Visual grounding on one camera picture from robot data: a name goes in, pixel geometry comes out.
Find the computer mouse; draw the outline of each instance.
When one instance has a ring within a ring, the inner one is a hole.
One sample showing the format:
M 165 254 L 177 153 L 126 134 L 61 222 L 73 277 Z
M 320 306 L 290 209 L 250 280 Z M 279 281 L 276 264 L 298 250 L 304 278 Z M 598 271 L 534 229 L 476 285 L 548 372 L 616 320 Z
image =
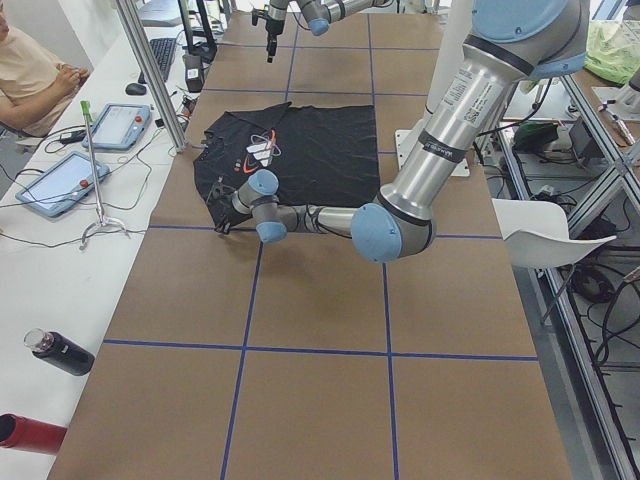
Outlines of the computer mouse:
M 127 95 L 144 95 L 147 93 L 147 87 L 139 83 L 130 83 L 127 88 L 124 89 L 124 93 Z

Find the tablet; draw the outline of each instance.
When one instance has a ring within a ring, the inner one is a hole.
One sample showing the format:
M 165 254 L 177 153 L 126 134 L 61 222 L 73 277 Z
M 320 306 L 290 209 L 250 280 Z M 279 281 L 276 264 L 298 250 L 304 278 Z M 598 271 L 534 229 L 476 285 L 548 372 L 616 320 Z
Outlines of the tablet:
M 108 103 L 91 127 L 91 139 L 96 150 L 129 150 L 142 136 L 151 110 L 148 105 Z M 89 148 L 89 141 L 82 141 Z
M 96 161 L 102 179 L 109 167 Z M 57 217 L 93 190 L 89 157 L 72 152 L 16 194 L 16 199 L 45 217 Z

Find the black cloth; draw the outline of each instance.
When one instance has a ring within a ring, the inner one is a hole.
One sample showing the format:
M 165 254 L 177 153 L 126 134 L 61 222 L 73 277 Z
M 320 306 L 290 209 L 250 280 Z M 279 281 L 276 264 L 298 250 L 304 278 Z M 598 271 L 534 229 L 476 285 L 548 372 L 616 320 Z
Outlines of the black cloth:
M 221 182 L 237 189 L 254 168 L 262 168 L 254 161 L 248 163 L 252 171 L 245 171 L 246 148 L 252 135 L 269 138 L 272 130 L 281 154 L 266 168 L 278 177 L 281 204 L 360 207 L 373 200 L 380 187 L 373 106 L 291 107 L 288 102 L 225 112 L 205 130 L 205 150 L 194 161 L 196 188 L 216 225 L 224 206 L 212 187 Z

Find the green cloth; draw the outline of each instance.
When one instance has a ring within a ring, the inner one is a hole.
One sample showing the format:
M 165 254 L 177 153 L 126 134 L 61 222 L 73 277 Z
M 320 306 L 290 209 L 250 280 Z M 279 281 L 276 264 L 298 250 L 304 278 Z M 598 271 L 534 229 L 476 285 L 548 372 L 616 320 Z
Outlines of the green cloth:
M 640 22 L 592 20 L 584 67 L 597 76 L 624 85 L 640 67 Z

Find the white table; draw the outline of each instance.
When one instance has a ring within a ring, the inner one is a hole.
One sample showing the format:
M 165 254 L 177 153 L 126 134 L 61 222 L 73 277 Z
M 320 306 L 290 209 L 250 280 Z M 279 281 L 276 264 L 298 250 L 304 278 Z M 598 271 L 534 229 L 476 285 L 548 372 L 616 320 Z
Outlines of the white table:
M 178 28 L 149 28 L 147 35 L 149 38 L 175 37 L 179 31 Z M 182 101 L 178 87 L 185 89 L 181 55 L 178 47 L 166 83 L 170 94 L 177 90 L 172 97 L 176 108 Z M 153 104 L 150 93 L 137 97 L 124 93 L 125 86 L 137 80 L 139 71 L 127 38 L 122 35 L 54 130 L 84 124 L 80 100 L 89 100 L 95 115 L 109 102 Z M 158 118 L 158 112 L 153 110 L 152 117 Z M 131 156 L 152 138 L 157 130 L 153 120 L 131 151 L 97 153 L 97 159 L 115 170 L 124 156 Z M 41 147 L 27 167 L 44 170 L 73 150 L 83 149 L 80 144 L 74 144 L 64 152 L 48 154 Z M 141 154 L 152 172 L 139 204 L 129 211 L 107 206 L 106 214 L 121 219 L 130 230 L 146 229 L 174 154 L 167 132 L 159 132 Z M 104 202 L 131 206 L 147 172 L 147 167 L 135 159 L 117 170 L 102 184 Z M 18 181 L 26 184 L 32 179 L 25 174 Z M 19 189 L 14 184 L 0 205 L 15 204 L 14 196 Z M 22 205 L 0 208 L 0 228 L 7 235 L 47 244 L 79 238 L 97 219 L 92 201 L 95 201 L 94 194 L 86 197 L 89 205 L 77 205 L 55 220 L 41 217 Z M 143 234 L 131 234 L 127 238 L 122 232 L 95 236 L 82 252 L 79 242 L 49 249 L 0 237 L 0 414 L 14 413 L 53 424 L 69 424 L 87 377 L 71 376 L 34 358 L 22 345 L 22 339 L 31 328 L 39 327 L 58 331 L 97 353 L 142 238 Z M 49 455 L 0 449 L 0 480 L 45 479 L 53 461 L 54 457 Z

